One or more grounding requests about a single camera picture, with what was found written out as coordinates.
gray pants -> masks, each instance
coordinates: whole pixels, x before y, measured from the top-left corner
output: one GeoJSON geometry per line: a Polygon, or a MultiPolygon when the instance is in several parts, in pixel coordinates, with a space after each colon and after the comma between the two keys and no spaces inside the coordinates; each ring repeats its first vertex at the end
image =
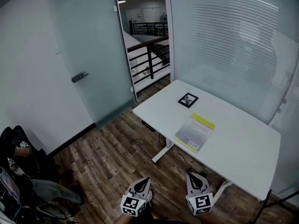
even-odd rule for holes
{"type": "Polygon", "coordinates": [[[66,216],[70,216],[71,214],[66,208],[55,208],[54,206],[50,206],[45,202],[49,203],[56,197],[68,199],[75,203],[81,202],[81,198],[77,193],[65,188],[64,186],[61,186],[58,183],[39,179],[34,179],[31,181],[33,183],[33,191],[35,191],[35,193],[42,199],[39,202],[38,207],[42,210],[54,214],[55,216],[61,218],[64,217],[64,215],[61,213],[59,209],[61,209],[66,216]]]}

table top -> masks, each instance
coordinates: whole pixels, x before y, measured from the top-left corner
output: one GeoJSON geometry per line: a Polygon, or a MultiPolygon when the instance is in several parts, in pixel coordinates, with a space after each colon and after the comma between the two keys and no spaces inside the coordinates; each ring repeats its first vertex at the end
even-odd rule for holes
{"type": "Polygon", "coordinates": [[[179,80],[137,106],[133,113],[239,188],[260,200],[266,198],[275,173],[281,138],[268,125],[179,80]],[[178,103],[186,93],[199,98],[190,108],[178,103]],[[193,113],[216,125],[197,154],[174,138],[193,113]]]}

black baseboard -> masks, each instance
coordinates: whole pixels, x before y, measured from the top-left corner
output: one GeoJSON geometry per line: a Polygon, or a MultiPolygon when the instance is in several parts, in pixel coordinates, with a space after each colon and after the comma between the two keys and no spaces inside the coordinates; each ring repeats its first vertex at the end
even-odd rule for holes
{"type": "Polygon", "coordinates": [[[139,90],[138,92],[136,92],[136,95],[139,95],[142,91],[145,91],[147,88],[151,87],[152,85],[158,83],[159,81],[163,80],[164,78],[170,76],[170,74],[167,74],[166,76],[163,76],[162,78],[156,80],[155,82],[149,84],[148,86],[144,87],[143,89],[139,90]]]}
{"type": "Polygon", "coordinates": [[[64,150],[66,147],[68,147],[70,144],[81,138],[83,135],[87,134],[89,131],[94,129],[96,127],[95,123],[91,124],[90,126],[86,127],[84,130],[76,134],[71,139],[67,140],[63,145],[59,146],[57,149],[53,150],[51,153],[48,154],[48,157],[54,157],[56,154],[64,150]]]}

photo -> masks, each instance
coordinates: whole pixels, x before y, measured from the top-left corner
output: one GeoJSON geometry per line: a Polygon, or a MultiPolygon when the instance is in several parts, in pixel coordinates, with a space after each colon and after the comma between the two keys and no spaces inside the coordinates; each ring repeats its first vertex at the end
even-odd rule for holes
{"type": "Polygon", "coordinates": [[[190,93],[187,93],[178,102],[181,105],[186,106],[187,108],[190,108],[195,103],[196,100],[198,100],[198,97],[196,97],[190,93]]]}

black tripod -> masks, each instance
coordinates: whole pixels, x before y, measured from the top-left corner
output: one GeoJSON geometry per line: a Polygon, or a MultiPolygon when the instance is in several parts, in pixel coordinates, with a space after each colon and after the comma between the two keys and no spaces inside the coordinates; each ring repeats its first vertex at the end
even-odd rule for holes
{"type": "Polygon", "coordinates": [[[288,207],[285,206],[282,202],[284,202],[284,201],[286,201],[286,200],[292,198],[293,196],[296,196],[297,194],[299,194],[299,191],[294,192],[293,194],[291,194],[291,195],[289,195],[289,196],[287,196],[287,197],[285,197],[285,198],[283,198],[283,199],[280,199],[280,200],[278,200],[278,201],[276,201],[276,202],[272,202],[272,203],[270,203],[270,204],[267,204],[267,201],[268,201],[268,199],[269,199],[269,197],[270,197],[271,192],[272,192],[272,190],[270,190],[270,191],[268,192],[268,195],[267,195],[265,201],[263,202],[262,208],[261,208],[260,211],[258,212],[258,214],[257,214],[256,218],[254,219],[254,221],[249,222],[249,224],[255,224],[256,221],[258,220],[258,218],[260,217],[262,211],[263,211],[265,208],[267,208],[267,207],[271,207],[271,206],[274,206],[274,205],[279,205],[279,206],[283,207],[284,209],[288,210],[290,213],[292,213],[292,214],[295,215],[295,216],[298,215],[298,213],[299,213],[298,211],[294,211],[294,210],[288,208],[288,207]]]}

